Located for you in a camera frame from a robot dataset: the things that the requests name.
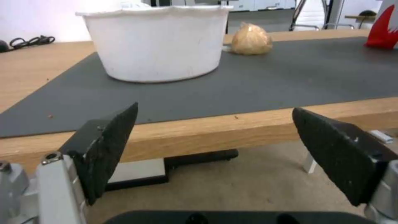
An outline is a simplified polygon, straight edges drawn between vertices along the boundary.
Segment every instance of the white wall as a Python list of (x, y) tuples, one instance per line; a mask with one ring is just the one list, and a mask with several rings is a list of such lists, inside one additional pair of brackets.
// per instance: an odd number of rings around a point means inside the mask
[(0, 0), (0, 39), (9, 42), (16, 37), (29, 40), (39, 35), (51, 35), (56, 41), (87, 41), (90, 40), (90, 35), (86, 25), (81, 17), (75, 16), (75, 12), (120, 5), (120, 2), (121, 0)]
[(357, 28), (360, 22), (356, 22), (355, 19), (346, 19), (344, 17), (357, 16), (365, 10), (372, 10), (377, 13), (380, 9), (381, 3), (382, 1), (380, 0), (344, 0), (338, 23), (351, 24)]

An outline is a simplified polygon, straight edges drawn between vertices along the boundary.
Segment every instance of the screw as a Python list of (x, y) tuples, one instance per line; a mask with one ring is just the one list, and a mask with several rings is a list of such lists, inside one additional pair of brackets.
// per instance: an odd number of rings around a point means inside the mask
[(46, 154), (42, 159), (41, 159), (41, 164), (42, 165), (47, 165), (50, 164), (52, 162), (56, 162), (58, 160), (62, 160), (62, 154), (59, 151), (55, 151), (52, 153), (48, 153)]
[(5, 160), (0, 160), (0, 172), (10, 173), (11, 171), (11, 164)]

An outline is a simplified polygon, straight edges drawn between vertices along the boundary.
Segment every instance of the wooden table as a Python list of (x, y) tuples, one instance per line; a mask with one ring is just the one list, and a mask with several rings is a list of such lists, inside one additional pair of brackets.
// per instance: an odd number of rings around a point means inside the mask
[[(367, 36), (366, 30), (271, 33), (274, 41)], [(232, 37), (227, 35), (225, 42)], [(0, 54), (0, 112), (94, 52), (91, 42), (54, 43)], [(398, 127), (398, 97), (306, 107), (366, 130)], [(121, 161), (137, 161), (297, 140), (291, 108), (134, 127)], [(0, 159), (32, 173), (73, 132), (0, 139)]]
[(376, 16), (344, 16), (344, 18), (346, 18), (346, 19), (374, 21), (376, 19)]

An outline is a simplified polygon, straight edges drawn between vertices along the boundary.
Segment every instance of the metal leg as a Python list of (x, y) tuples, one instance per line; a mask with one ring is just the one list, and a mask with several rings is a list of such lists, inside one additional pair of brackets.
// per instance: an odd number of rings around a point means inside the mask
[(335, 24), (335, 23), (326, 23), (323, 26), (323, 29), (326, 29), (329, 25), (334, 26), (334, 29), (337, 29), (338, 26), (348, 26), (348, 27), (350, 27), (350, 29), (355, 29), (355, 27), (351, 24)]
[(383, 144), (390, 144), (394, 141), (394, 138), (384, 134), (379, 130), (371, 130), (369, 131), (369, 134), (371, 134), (373, 137), (375, 137), (378, 141), (380, 141)]
[(294, 24), (294, 25), (290, 26), (289, 31), (292, 31), (294, 29), (294, 27), (309, 27), (309, 28), (314, 28), (316, 31), (319, 30), (319, 27), (315, 26), (315, 25)]
[(309, 173), (313, 173), (316, 167), (316, 161), (314, 160), (314, 158), (312, 157), (312, 155), (310, 153), (308, 153), (307, 158), (305, 159), (303, 168), (304, 170), (309, 174)]

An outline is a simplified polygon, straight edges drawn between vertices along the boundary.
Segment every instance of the table leg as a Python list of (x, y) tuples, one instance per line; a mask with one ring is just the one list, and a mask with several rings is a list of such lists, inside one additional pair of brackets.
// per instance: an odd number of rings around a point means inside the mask
[(316, 161), (315, 159), (311, 156), (310, 153), (308, 153), (307, 158), (304, 161), (303, 168), (307, 173), (313, 173), (316, 167)]

